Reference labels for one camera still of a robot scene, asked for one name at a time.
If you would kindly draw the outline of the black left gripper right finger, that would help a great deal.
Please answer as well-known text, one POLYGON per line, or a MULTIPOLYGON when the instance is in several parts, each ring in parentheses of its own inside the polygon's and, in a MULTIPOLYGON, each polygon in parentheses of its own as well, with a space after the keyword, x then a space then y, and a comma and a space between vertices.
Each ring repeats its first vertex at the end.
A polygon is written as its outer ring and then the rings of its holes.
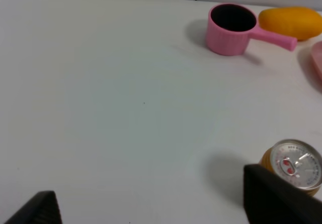
POLYGON ((321 223, 321 201, 259 164, 244 166, 243 200, 249 223, 321 223))

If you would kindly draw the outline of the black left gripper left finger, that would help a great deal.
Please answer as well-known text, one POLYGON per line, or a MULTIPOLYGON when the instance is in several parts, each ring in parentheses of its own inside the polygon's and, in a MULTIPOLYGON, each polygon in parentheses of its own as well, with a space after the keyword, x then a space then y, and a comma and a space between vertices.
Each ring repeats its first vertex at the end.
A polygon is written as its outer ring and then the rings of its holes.
POLYGON ((5 223, 29 224, 29 223, 59 223, 62 217, 54 191, 40 191, 26 202, 5 223))

